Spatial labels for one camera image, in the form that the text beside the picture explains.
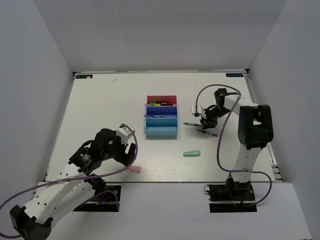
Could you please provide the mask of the blue pen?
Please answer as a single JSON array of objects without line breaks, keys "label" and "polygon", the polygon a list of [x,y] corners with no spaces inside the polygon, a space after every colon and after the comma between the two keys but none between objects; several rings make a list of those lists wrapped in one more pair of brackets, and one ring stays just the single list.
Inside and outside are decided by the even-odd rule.
[{"label": "blue pen", "polygon": [[166,118],[166,115],[154,115],[154,114],[150,114],[147,116],[148,118]]}]

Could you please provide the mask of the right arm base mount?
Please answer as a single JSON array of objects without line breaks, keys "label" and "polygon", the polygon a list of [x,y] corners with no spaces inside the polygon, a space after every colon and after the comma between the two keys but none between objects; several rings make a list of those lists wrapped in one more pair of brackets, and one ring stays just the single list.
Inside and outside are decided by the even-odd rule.
[{"label": "right arm base mount", "polygon": [[203,188],[208,195],[209,211],[217,213],[256,213],[257,204],[252,185],[247,190],[228,192],[225,184],[207,184]]}]

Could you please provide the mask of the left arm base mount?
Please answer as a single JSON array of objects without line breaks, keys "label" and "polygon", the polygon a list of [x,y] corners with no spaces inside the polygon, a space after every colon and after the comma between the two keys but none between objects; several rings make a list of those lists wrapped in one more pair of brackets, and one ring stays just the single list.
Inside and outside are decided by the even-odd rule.
[{"label": "left arm base mount", "polygon": [[107,184],[105,192],[76,207],[74,212],[116,213],[120,209],[121,184]]}]

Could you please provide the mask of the green patterned pen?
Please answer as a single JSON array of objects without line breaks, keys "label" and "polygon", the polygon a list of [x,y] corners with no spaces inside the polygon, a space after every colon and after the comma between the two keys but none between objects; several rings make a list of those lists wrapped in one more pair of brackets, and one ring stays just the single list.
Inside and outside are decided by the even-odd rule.
[{"label": "green patterned pen", "polygon": [[202,127],[201,124],[191,123],[191,122],[183,122],[183,124],[186,126],[192,126],[192,127]]}]

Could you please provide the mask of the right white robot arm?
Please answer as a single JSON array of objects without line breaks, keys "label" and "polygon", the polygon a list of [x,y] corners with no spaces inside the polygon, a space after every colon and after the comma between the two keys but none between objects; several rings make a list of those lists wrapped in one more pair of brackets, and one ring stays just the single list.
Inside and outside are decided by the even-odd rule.
[{"label": "right white robot arm", "polygon": [[[256,104],[242,97],[239,90],[220,84],[214,92],[215,104],[201,108],[198,112],[198,98],[195,102],[195,115],[200,115],[203,130],[213,129],[218,120],[226,117],[218,137],[216,152],[217,164],[229,173],[226,181],[226,195],[236,200],[249,190],[251,174],[261,151],[274,138],[271,107],[267,104]],[[226,169],[220,163],[220,148],[223,133],[231,114],[238,116],[237,137],[240,149],[233,169]]]}]

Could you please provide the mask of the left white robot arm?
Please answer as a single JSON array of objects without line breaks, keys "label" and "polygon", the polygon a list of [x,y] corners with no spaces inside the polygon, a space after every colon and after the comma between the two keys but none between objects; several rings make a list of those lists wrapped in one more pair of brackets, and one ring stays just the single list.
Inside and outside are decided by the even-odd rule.
[{"label": "left white robot arm", "polygon": [[121,124],[117,130],[101,129],[93,140],[84,142],[69,158],[67,165],[53,181],[23,206],[15,205],[9,212],[13,228],[25,240],[46,240],[54,225],[75,208],[105,198],[119,200],[115,191],[103,179],[109,174],[96,175],[106,160],[115,160],[124,169],[137,157],[135,130]]}]

